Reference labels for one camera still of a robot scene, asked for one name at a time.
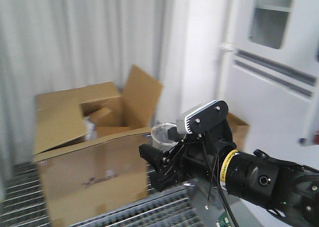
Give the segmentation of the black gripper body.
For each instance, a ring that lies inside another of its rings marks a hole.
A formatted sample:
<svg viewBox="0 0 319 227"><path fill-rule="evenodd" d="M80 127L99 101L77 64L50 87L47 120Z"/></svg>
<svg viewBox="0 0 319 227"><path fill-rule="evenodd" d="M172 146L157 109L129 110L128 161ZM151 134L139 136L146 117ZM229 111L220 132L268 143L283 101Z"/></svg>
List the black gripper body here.
<svg viewBox="0 0 319 227"><path fill-rule="evenodd" d="M197 177L216 186L226 156L235 149L227 119L202 134L186 135L176 146L164 151L163 170L150 174L151 186L161 192Z"/></svg>

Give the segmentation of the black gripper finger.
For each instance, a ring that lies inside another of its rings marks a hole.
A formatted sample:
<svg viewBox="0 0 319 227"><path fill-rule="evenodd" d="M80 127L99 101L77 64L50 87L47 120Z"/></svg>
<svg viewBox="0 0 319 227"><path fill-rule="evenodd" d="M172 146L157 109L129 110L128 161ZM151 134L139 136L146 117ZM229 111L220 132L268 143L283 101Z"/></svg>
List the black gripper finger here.
<svg viewBox="0 0 319 227"><path fill-rule="evenodd" d="M146 160L156 172L163 170L164 152L160 149L154 148L148 144L139 146L140 157Z"/></svg>
<svg viewBox="0 0 319 227"><path fill-rule="evenodd" d="M177 127L170 127L167 131L167 136L170 141L180 141L185 138L185 134L179 134L177 132Z"/></svg>

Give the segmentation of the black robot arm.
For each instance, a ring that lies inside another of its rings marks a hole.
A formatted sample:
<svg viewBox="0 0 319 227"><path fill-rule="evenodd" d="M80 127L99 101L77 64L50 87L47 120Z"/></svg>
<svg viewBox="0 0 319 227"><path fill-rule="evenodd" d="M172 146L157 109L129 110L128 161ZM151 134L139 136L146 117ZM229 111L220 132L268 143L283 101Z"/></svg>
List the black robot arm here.
<svg viewBox="0 0 319 227"><path fill-rule="evenodd" d="M196 121L194 132L170 151L143 144L139 152L154 168L150 181L158 191L204 179L218 189L223 202L228 193L293 227L319 224L318 170L270 157L259 149L253 154L237 150L227 120Z"/></svg>

